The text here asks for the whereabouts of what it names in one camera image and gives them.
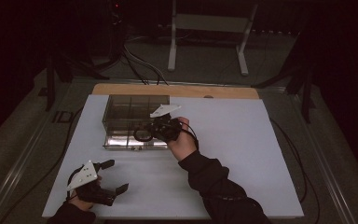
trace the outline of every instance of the metal frame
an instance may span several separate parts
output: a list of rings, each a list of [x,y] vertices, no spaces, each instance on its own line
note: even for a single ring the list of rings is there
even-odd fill
[[[309,125],[305,122],[305,120],[301,116],[301,111],[299,109],[300,99],[298,99],[298,95],[291,96],[292,106],[296,111],[297,118],[303,126],[303,130],[305,130],[305,135],[309,138],[310,143],[312,145],[312,152],[315,156],[315,160],[318,163],[319,170],[321,171],[322,177],[324,178],[324,183],[326,184],[330,196],[336,206],[339,216],[343,223],[355,224],[356,220],[349,208],[347,201],[345,200],[344,194],[339,186],[336,178],[334,177],[333,171],[330,168],[330,165],[327,161],[327,158],[324,155],[322,147],[319,145],[316,140],[315,134],[310,129]]]
[[[45,130],[46,125],[54,117],[54,114],[57,111],[60,102],[65,96],[68,89],[68,84],[60,83],[57,92],[58,102],[56,101],[55,103],[52,103],[49,112],[46,112],[43,118],[41,118],[33,134],[29,138],[27,145],[24,147],[20,156],[14,162],[9,172],[7,173],[7,176],[2,182],[2,185],[0,187],[0,218],[2,216],[2,212],[4,211],[3,209],[5,208],[5,206],[7,206],[7,202],[10,196],[12,195],[14,189],[17,187],[17,184],[20,182],[21,177],[27,167],[27,164],[32,158],[35,147],[40,141],[40,137]]]
[[[238,62],[243,76],[248,76],[248,66],[243,54],[249,34],[252,30],[253,20],[257,11],[257,4],[253,5],[249,18],[214,17],[202,15],[186,15],[176,12],[176,0],[172,0],[172,35],[171,49],[168,60],[168,71],[175,70],[176,64],[176,29],[211,30],[221,32],[243,33],[241,43],[236,47]]]

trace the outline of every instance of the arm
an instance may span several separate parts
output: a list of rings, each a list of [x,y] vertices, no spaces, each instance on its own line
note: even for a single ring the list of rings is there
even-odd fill
[[[74,190],[71,198],[62,204],[53,217],[48,219],[48,224],[91,224],[96,218],[95,214],[90,211],[92,206],[93,203],[80,200]]]
[[[188,119],[179,118],[187,130]],[[217,159],[209,159],[196,150],[194,140],[181,132],[176,141],[168,143],[179,165],[188,171],[188,183],[202,197],[205,209],[217,223],[267,224],[261,206],[248,198],[245,190],[227,179],[228,168]]]

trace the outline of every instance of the white stand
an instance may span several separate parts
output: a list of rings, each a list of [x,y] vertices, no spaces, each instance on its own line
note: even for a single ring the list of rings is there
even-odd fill
[[[252,29],[256,10],[257,5],[254,5],[249,18],[177,14],[176,0],[172,0],[172,36],[171,50],[168,60],[168,71],[175,70],[176,29],[207,30],[243,33],[242,42],[237,46],[237,55],[238,62],[240,64],[241,74],[243,76],[248,76],[249,72],[248,67],[246,65],[245,57],[243,55],[243,51],[245,49],[246,42]]]

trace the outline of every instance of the cable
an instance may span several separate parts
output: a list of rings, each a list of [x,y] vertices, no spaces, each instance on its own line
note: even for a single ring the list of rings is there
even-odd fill
[[[80,170],[81,170],[82,168],[83,168],[83,166],[74,170],[74,172],[69,176],[68,183],[66,184],[67,186],[69,186],[69,184],[71,183],[71,180],[72,180],[72,178],[74,177],[74,175],[77,174],[78,172],[80,172]],[[69,190],[67,190],[67,191],[66,191],[66,199],[65,199],[65,200],[68,202],[68,201],[70,201],[71,199],[74,199],[75,196],[71,197],[71,194],[70,194]]]
[[[51,168],[48,170],[47,173],[45,173],[30,189],[28,189],[27,192],[25,192],[6,212],[5,214],[2,216],[0,224],[3,224],[5,222],[5,220],[7,219],[7,217],[10,215],[10,213],[14,210],[14,208],[16,208],[17,205],[19,205],[19,203],[26,198],[31,191],[33,191],[54,169],[55,167],[60,163],[60,161],[62,160],[63,156],[65,155],[68,143],[69,143],[69,136],[72,130],[72,125],[74,124],[74,120],[75,118],[78,116],[78,114],[83,110],[83,107],[81,107],[80,109],[78,109],[75,112],[74,117],[71,120],[71,123],[69,124],[69,128],[68,131],[66,133],[66,137],[65,137],[65,143],[63,145],[62,148],[62,153],[60,155],[60,157],[55,161],[55,163],[51,166]]]
[[[194,135],[194,138],[195,138],[196,140],[198,139],[196,133],[195,133],[194,130],[190,127],[190,125],[188,125],[188,124],[186,124],[186,123],[183,123],[183,122],[181,122],[181,124],[185,124],[185,126],[187,126],[187,127],[191,130],[191,132],[189,132],[188,130],[185,130],[185,129],[182,129],[182,131],[184,131],[185,133],[190,133],[190,134]]]
[[[127,60],[127,63],[130,67],[130,69],[132,70],[132,72],[145,84],[145,85],[149,85],[149,80],[142,76],[141,74],[138,73],[138,71],[136,71],[135,67],[133,67],[131,60],[127,57],[127,55],[123,52],[122,56]]]
[[[320,216],[321,216],[321,206],[320,206],[320,202],[319,202],[319,197],[318,197],[318,194],[316,193],[315,187],[313,186],[312,182],[310,181],[310,177],[305,172],[305,169],[304,169],[304,166],[302,164],[302,161],[301,161],[300,155],[298,153],[298,150],[297,150],[295,144],[290,139],[290,137],[287,135],[287,133],[281,128],[281,126],[275,120],[273,120],[272,118],[269,118],[269,120],[271,121],[271,123],[275,124],[276,127],[278,127],[278,129],[283,134],[285,140],[287,141],[290,149],[292,150],[292,153],[295,156],[296,161],[297,161],[297,163],[298,163],[298,165],[299,165],[299,167],[301,169],[301,173],[303,175],[303,180],[304,180],[304,191],[305,191],[304,195],[300,199],[301,203],[304,202],[304,200],[305,200],[305,198],[307,196],[307,180],[308,180],[308,183],[310,183],[310,187],[311,187],[311,189],[313,191],[313,194],[315,195],[315,200],[316,200],[317,207],[318,207],[318,213],[317,213],[317,217],[316,217],[316,220],[315,220],[315,224],[317,224],[319,222],[319,219],[320,219]]]
[[[124,45],[124,50],[125,50],[125,52],[127,52],[128,54],[130,54],[130,56],[135,60],[135,61],[134,61],[135,63],[138,63],[138,64],[140,64],[140,65],[142,65],[142,66],[145,66],[145,67],[151,69],[154,73],[156,73],[156,75],[158,76],[158,84],[159,84],[159,79],[161,78],[161,79],[164,81],[164,83],[165,83],[167,86],[169,86],[168,82],[165,80],[165,77],[164,77],[163,73],[162,73],[156,66],[154,66],[154,65],[151,64],[151,63],[146,62],[145,60],[143,60],[143,59],[140,58],[139,56],[137,56],[137,55],[131,53],[131,52],[127,49],[127,47],[126,47],[125,45]]]

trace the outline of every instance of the hand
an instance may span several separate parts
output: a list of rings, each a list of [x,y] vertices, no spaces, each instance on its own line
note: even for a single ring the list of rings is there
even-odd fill
[[[182,123],[182,129],[187,131],[189,120],[182,117],[178,118],[178,120]],[[180,132],[176,141],[171,141],[167,145],[173,156],[179,161],[197,150],[193,137],[185,132]]]
[[[102,179],[103,178],[98,175],[98,178],[97,178],[97,184],[98,185],[101,185],[101,180]],[[94,203],[88,203],[88,202],[84,202],[84,201],[80,200],[77,197],[75,189],[72,192],[71,199],[68,201],[68,203],[73,204],[74,206],[78,207],[80,210],[85,211],[85,212],[89,211],[91,209],[91,207],[94,205]]]

